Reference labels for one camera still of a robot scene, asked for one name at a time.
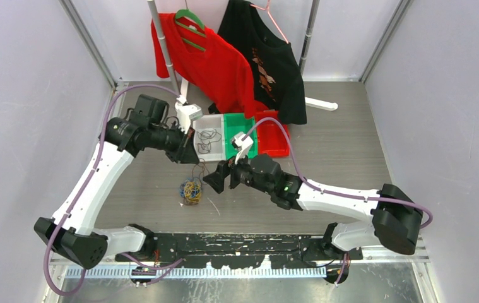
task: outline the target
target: pink hanger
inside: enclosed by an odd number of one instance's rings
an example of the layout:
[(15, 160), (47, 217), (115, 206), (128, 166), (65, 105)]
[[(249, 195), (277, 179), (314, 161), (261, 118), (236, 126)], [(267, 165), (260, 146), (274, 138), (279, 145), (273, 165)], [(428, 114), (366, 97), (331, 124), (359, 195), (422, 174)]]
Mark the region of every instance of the pink hanger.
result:
[(284, 33), (282, 32), (282, 30), (280, 30), (280, 27), (278, 26), (278, 24), (276, 24), (275, 19), (273, 18), (273, 16), (271, 15), (271, 12), (269, 11), (269, 4), (270, 4), (270, 3), (271, 3), (271, 0), (267, 0), (267, 6), (265, 6), (265, 8), (262, 8), (262, 7), (260, 7), (260, 6), (254, 5), (254, 4), (251, 4), (251, 6), (254, 7), (254, 8), (257, 8), (257, 9), (261, 9), (262, 11), (266, 11), (267, 14), (269, 14), (269, 18), (271, 18), (271, 21), (275, 24), (276, 29), (280, 32), (280, 35), (282, 35), (282, 37), (284, 38), (284, 40), (286, 41), (286, 43), (289, 44), (288, 39), (286, 38), (286, 36), (285, 36)]

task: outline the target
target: metal frame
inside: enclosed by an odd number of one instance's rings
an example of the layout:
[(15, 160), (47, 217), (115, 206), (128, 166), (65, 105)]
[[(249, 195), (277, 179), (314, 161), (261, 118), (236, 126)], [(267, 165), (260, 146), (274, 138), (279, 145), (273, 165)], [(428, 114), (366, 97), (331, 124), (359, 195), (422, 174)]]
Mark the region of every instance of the metal frame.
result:
[(72, 21), (72, 24), (74, 25), (76, 31), (83, 40), (83, 43), (87, 47), (92, 58), (94, 59), (96, 64), (98, 64), (98, 67), (102, 71), (103, 76), (111, 87), (115, 87), (117, 83), (113, 78), (113, 75), (111, 74), (111, 70), (109, 69), (109, 67), (107, 67), (107, 64), (105, 63), (100, 51), (98, 50), (98, 47), (94, 43), (94, 40), (92, 39), (87, 27), (83, 23), (83, 20), (81, 19), (81, 16), (78, 13), (76, 7), (74, 6), (72, 0), (59, 0), (59, 3), (64, 8), (66, 14), (70, 18), (70, 21)]
[(308, 19), (308, 26), (306, 27), (306, 35), (304, 36), (304, 44), (302, 45), (302, 52), (299, 59), (300, 74), (304, 73), (304, 65), (306, 64), (306, 57), (308, 56), (308, 49), (310, 48), (310, 38), (314, 32), (314, 24), (316, 22), (317, 9), (319, 8), (319, 0), (314, 0), (312, 9), (310, 10), (310, 17)]
[(163, 34), (163, 28), (161, 27), (161, 20), (159, 19), (159, 13), (155, 5), (155, 0), (148, 0), (148, 7), (150, 8), (150, 13), (152, 15), (152, 20), (154, 21), (154, 27), (156, 29), (157, 39), (159, 40), (159, 46), (161, 47), (161, 52), (163, 53), (163, 58), (165, 59), (165, 65), (169, 71), (170, 80), (172, 82), (172, 89), (175, 93), (180, 95), (180, 87), (178, 86), (178, 79), (176, 78), (176, 72), (170, 60), (169, 50), (167, 49), (167, 43), (165, 41), (165, 34)]
[[(118, 94), (119, 91), (127, 88), (129, 86), (129, 82), (118, 82), (117, 86), (113, 90), (113, 97), (114, 95)], [(124, 100), (126, 99), (126, 94), (122, 94), (119, 99), (117, 100), (117, 103), (115, 104), (115, 107), (113, 107), (113, 110), (111, 111), (111, 115), (109, 116), (109, 119), (113, 117), (122, 117), (122, 108), (124, 106)]]
[(384, 49), (386, 47), (386, 44), (389, 42), (391, 37), (393, 36), (393, 33), (397, 29), (397, 26), (401, 23), (401, 20), (403, 19), (406, 11), (412, 4), (413, 0), (401, 0), (399, 4), (397, 5), (397, 8), (395, 9), (386, 29), (384, 30), (384, 33), (382, 34), (382, 37), (377, 44), (377, 47), (375, 48), (375, 51), (371, 55), (371, 58), (369, 58), (369, 61), (367, 65), (365, 66), (364, 73), (360, 77), (360, 82), (364, 83), (367, 81), (369, 76), (371, 75), (371, 72), (373, 72), (373, 69), (375, 68), (375, 65), (379, 61), (379, 58), (381, 57), (382, 52), (384, 52)]
[[(404, 256), (389, 251), (382, 246), (363, 247), (363, 260), (355, 260), (353, 264), (382, 264), (382, 263), (410, 263), (415, 275), (418, 291), (424, 302), (438, 303), (437, 292), (430, 277), (430, 260), (425, 249), (423, 239), (418, 238), (416, 253), (413, 256)], [(153, 266), (153, 262), (143, 262), (146, 265)], [(59, 255), (51, 262), (54, 269), (52, 276), (59, 283), (67, 279), (78, 279), (81, 275), (81, 268), (74, 265)], [(137, 267), (131, 262), (116, 262), (114, 259), (104, 259), (94, 269), (88, 271), (89, 279), (121, 279), (130, 277), (131, 269)], [(216, 278), (307, 278), (322, 277), (325, 275), (324, 268), (305, 269), (305, 270), (272, 270), (269, 260), (264, 260), (257, 269), (230, 270), (223, 268), (214, 270), (213, 268), (188, 269), (176, 268), (171, 271), (165, 279), (210, 279)], [(42, 302), (58, 302), (60, 298), (53, 292), (47, 290)]]
[[(62, 288), (62, 285), (67, 278), (66, 272), (68, 267), (68, 265), (50, 265), (50, 275), (52, 275), (54, 281), (58, 281), (57, 287), (59, 288)], [(60, 300), (61, 296), (57, 295), (48, 285), (46, 285), (46, 290), (44, 292), (44, 296), (42, 297), (41, 303), (58, 303)]]

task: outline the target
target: black t-shirt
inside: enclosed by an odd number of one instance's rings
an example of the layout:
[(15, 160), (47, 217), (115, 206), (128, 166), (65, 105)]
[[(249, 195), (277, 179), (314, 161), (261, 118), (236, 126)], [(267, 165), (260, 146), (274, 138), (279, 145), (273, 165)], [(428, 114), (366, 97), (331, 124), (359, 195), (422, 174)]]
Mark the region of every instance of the black t-shirt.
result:
[(291, 44), (263, 23), (249, 1), (230, 0), (218, 31), (249, 62), (254, 98), (278, 110), (285, 124), (306, 124), (304, 83)]

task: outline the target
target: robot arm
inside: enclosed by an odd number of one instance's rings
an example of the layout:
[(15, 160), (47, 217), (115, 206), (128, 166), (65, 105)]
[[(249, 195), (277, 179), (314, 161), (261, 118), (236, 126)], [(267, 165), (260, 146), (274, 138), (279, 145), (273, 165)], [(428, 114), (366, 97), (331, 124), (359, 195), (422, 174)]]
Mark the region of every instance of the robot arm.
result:
[[(423, 212), (374, 199), (386, 197), (412, 202), (398, 187), (385, 184), (381, 190), (356, 190), (311, 180), (306, 184), (299, 176), (282, 171), (280, 164), (266, 154), (249, 161), (246, 155), (252, 140), (241, 140), (244, 136), (239, 133), (233, 139), (238, 154), (219, 162), (216, 171), (203, 178), (217, 193), (224, 191), (225, 178), (230, 176), (230, 189), (239, 184), (253, 187), (270, 195), (271, 201), (285, 210), (328, 211), (356, 219), (354, 223), (328, 225), (321, 245), (332, 258), (341, 258), (356, 247), (379, 244), (400, 254), (415, 252)], [(323, 190), (341, 195), (323, 193)], [(364, 197), (364, 200), (351, 196)]]
[[(184, 104), (185, 101), (178, 100), (179, 123), (171, 127), (163, 123), (168, 103), (145, 95), (139, 96), (129, 117), (115, 117), (107, 123), (100, 164), (81, 193), (78, 204), (63, 223), (52, 247), (54, 252), (85, 269), (96, 266), (104, 256), (133, 252), (138, 259), (144, 259), (153, 254), (153, 233), (144, 227), (130, 225), (123, 229), (102, 230), (94, 226), (114, 184), (141, 150), (165, 150), (166, 156), (176, 163), (199, 162), (191, 122), (202, 116), (201, 110), (197, 105)], [(93, 170), (99, 148), (98, 144), (81, 179), (52, 218), (39, 218), (35, 223), (36, 233), (46, 244), (86, 181), (86, 176)]]

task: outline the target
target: green hanger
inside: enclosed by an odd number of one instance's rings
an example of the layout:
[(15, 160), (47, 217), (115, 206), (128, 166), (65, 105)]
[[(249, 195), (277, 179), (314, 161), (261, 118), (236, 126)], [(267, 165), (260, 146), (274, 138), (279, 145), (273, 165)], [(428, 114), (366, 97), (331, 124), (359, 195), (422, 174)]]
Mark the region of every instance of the green hanger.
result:
[[(176, 24), (178, 24), (179, 26), (181, 26), (181, 27), (183, 27), (183, 28), (185, 28), (185, 29), (187, 29), (187, 30), (192, 31), (193, 33), (196, 33), (196, 34), (198, 34), (198, 35), (200, 35), (200, 36), (202, 36), (202, 37), (206, 37), (206, 34), (205, 34), (205, 33), (199, 32), (199, 31), (196, 30), (195, 28), (189, 27), (189, 26), (187, 26), (187, 25), (185, 25), (185, 24), (182, 24), (182, 23), (178, 22), (178, 19), (179, 19), (179, 18), (183, 18), (183, 17), (191, 19), (191, 20), (194, 21), (202, 30), (204, 30), (204, 29), (206, 28), (206, 27), (204, 26), (204, 23), (202, 23), (202, 21), (201, 21), (192, 11), (189, 11), (188, 9), (180, 9), (178, 12), (176, 12), (176, 15), (174, 15), (174, 22), (175, 22)], [(191, 46), (193, 46), (193, 47), (195, 47), (195, 48), (197, 48), (197, 49), (199, 49), (199, 50), (201, 50), (201, 51), (205, 51), (205, 50), (206, 50), (204, 47), (201, 47), (200, 45), (196, 45), (195, 43), (193, 43), (193, 42), (191, 42), (191, 41), (189, 41), (189, 40), (187, 40), (187, 39), (185, 39), (185, 38), (182, 38), (182, 40), (183, 40), (185, 43), (187, 43), (187, 44), (189, 44), (189, 45), (191, 45)]]

